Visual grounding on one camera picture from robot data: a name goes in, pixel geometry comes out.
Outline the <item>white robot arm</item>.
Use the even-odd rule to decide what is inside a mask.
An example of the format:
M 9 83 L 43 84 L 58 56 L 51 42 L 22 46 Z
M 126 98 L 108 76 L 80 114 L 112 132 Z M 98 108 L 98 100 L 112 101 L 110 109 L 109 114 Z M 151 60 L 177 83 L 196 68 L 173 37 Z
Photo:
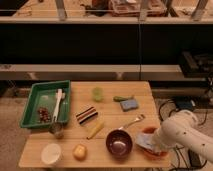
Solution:
M 193 112 L 177 112 L 154 131 L 151 140 L 154 149 L 166 151 L 179 143 L 213 163 L 213 137 L 196 130 L 197 125 L 198 118 Z

